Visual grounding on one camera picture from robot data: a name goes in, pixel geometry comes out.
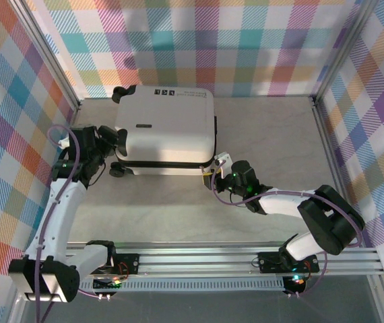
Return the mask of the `white hard-shell suitcase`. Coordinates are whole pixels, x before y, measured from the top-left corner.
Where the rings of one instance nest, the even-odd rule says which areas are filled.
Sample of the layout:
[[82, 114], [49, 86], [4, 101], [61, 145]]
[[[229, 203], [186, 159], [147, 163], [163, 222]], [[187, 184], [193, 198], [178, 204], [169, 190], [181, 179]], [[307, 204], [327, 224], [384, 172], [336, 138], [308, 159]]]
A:
[[117, 86], [119, 135], [110, 175], [200, 175], [216, 154], [214, 96], [203, 88]]

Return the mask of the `black circuit board with lights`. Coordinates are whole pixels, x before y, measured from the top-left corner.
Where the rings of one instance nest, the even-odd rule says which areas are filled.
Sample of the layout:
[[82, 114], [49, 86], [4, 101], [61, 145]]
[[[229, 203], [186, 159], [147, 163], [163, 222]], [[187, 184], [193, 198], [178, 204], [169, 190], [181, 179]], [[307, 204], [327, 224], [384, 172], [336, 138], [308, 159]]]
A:
[[118, 277], [96, 277], [93, 278], [93, 289], [120, 289], [123, 283], [123, 279]]
[[294, 275], [291, 277], [283, 277], [284, 293], [287, 295], [303, 293], [307, 286], [307, 281], [303, 276]]

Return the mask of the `aluminium front rail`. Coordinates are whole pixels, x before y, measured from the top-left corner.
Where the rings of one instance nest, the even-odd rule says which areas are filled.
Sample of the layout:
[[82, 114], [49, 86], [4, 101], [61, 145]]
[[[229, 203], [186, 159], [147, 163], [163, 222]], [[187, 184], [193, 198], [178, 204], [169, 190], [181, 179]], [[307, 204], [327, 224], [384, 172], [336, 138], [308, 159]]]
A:
[[132, 277], [243, 277], [382, 275], [383, 265], [373, 248], [348, 248], [341, 254], [316, 254], [318, 273], [260, 273], [258, 253], [278, 252], [260, 244], [124, 244], [115, 254], [139, 254], [139, 268]]

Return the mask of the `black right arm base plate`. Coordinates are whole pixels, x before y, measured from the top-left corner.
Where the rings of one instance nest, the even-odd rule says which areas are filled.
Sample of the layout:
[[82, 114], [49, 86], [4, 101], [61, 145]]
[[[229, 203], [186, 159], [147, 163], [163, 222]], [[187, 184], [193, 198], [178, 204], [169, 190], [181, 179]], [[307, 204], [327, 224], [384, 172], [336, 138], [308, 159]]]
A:
[[260, 273], [318, 273], [320, 271], [315, 255], [303, 260], [295, 260], [286, 253], [260, 252], [258, 265]]

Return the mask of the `aluminium side rail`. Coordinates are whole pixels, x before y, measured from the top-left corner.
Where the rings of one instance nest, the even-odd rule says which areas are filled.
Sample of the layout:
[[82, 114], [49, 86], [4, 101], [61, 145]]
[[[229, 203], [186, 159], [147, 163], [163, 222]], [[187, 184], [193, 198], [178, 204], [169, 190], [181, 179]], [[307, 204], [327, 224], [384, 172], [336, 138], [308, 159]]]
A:
[[323, 105], [316, 99], [315, 96], [309, 96], [308, 97], [310, 105], [311, 105], [311, 110], [313, 112], [313, 116], [315, 119], [315, 123], [317, 125], [318, 131], [319, 131], [319, 136], [321, 138], [321, 142], [325, 151], [325, 155], [327, 158], [327, 162], [329, 164], [330, 172], [334, 181], [335, 189], [353, 206], [353, 208], [358, 212], [359, 215], [362, 216], [364, 219], [365, 225], [364, 229], [362, 231], [362, 243], [361, 246], [364, 248], [375, 248], [373, 243], [371, 242], [369, 233], [367, 231], [367, 220], [366, 216], [363, 215], [359, 209], [358, 205], [355, 205], [352, 199], [350, 198], [347, 188], [346, 188], [346, 183], [344, 182], [344, 178], [342, 176], [342, 171], [341, 168], [338, 165], [338, 160], [336, 157], [336, 154], [333, 150], [333, 145], [331, 142], [331, 137], [329, 134], [329, 131], [327, 130], [325, 126], [325, 121], [323, 117]]

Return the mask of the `aluminium corner post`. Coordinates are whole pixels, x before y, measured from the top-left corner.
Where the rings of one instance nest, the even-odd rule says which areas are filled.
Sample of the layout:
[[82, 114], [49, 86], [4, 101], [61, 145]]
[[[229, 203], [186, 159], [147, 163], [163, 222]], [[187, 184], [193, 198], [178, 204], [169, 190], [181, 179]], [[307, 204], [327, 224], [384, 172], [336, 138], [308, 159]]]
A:
[[311, 101], [315, 106], [329, 91], [378, 2], [379, 0], [354, 0], [352, 10], [333, 44], [332, 52], [321, 70], [315, 85], [316, 89], [311, 95]]
[[55, 81], [59, 84], [62, 94], [66, 97], [68, 103], [73, 106], [75, 112], [80, 110], [81, 102], [74, 92], [66, 74], [63, 72], [60, 63], [55, 57], [48, 41], [34, 18], [26, 0], [8, 0], [13, 10], [22, 23], [25, 31], [28, 33], [32, 43], [38, 53], [46, 63]]

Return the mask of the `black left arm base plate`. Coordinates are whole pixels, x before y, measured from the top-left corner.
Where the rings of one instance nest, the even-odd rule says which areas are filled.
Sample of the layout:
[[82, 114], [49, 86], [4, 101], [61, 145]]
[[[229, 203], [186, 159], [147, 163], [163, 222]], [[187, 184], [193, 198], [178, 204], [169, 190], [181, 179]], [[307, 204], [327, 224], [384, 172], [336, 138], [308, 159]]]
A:
[[112, 254], [102, 266], [95, 268], [91, 275], [136, 275], [139, 268], [139, 254]]

